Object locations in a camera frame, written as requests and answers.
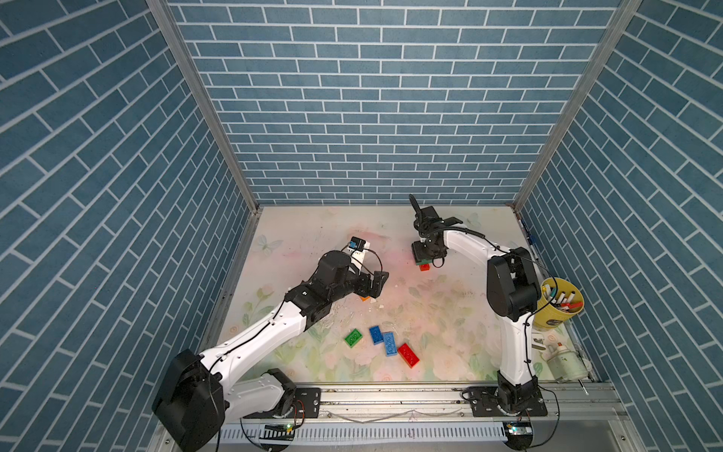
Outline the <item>light blue lego brick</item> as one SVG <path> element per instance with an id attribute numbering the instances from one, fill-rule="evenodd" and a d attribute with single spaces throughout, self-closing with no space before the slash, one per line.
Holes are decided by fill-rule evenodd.
<path id="1" fill-rule="evenodd" d="M 395 342 L 395 335 L 392 331 L 386 331 L 382 333 L 383 346 L 387 357 L 397 355 L 397 343 Z"/>

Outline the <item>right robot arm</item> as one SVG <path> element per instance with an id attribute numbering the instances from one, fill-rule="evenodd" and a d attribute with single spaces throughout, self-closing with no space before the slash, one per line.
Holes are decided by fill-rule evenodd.
<path id="1" fill-rule="evenodd" d="M 444 260 L 454 250 L 486 267 L 487 300 L 502 322 L 497 403 L 508 414 L 526 411 L 540 391 L 532 368 L 531 322 L 541 290 L 530 252 L 497 245 L 458 218 L 439 217 L 431 207 L 415 213 L 413 227 L 420 237 L 412 243 L 416 265 Z"/>

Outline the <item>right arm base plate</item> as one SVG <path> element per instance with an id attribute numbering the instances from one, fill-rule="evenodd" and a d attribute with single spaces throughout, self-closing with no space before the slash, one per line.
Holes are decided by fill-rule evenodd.
<path id="1" fill-rule="evenodd" d="M 545 417 L 548 410 L 539 389 L 507 390 L 495 386 L 471 386 L 461 391 L 474 417 Z"/>

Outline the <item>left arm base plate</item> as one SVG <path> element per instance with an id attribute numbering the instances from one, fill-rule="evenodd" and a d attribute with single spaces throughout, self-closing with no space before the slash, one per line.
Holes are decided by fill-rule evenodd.
<path id="1" fill-rule="evenodd" d="M 246 419 L 318 418 L 321 402 L 320 387 L 297 387 L 294 393 L 285 391 L 278 403 L 268 411 L 249 414 Z"/>

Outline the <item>red lego brick front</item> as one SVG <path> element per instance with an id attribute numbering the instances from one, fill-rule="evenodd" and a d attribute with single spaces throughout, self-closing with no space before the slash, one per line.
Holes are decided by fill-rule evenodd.
<path id="1" fill-rule="evenodd" d="M 397 354 L 410 368 L 414 368 L 420 362 L 419 357 L 407 343 L 402 344 L 397 349 Z"/>

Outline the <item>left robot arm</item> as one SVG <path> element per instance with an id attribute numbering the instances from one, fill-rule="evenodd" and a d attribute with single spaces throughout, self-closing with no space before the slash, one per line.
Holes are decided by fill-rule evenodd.
<path id="1" fill-rule="evenodd" d="M 286 414 L 297 386 L 279 369 L 235 384 L 280 345 L 312 328 L 350 294 L 376 299 L 389 279 L 369 272 L 364 250 L 331 250 L 312 276 L 289 289 L 280 305 L 242 333 L 199 354 L 183 350 L 161 378 L 152 411 L 180 450 L 197 451 L 221 430 L 227 417 L 258 412 Z"/>

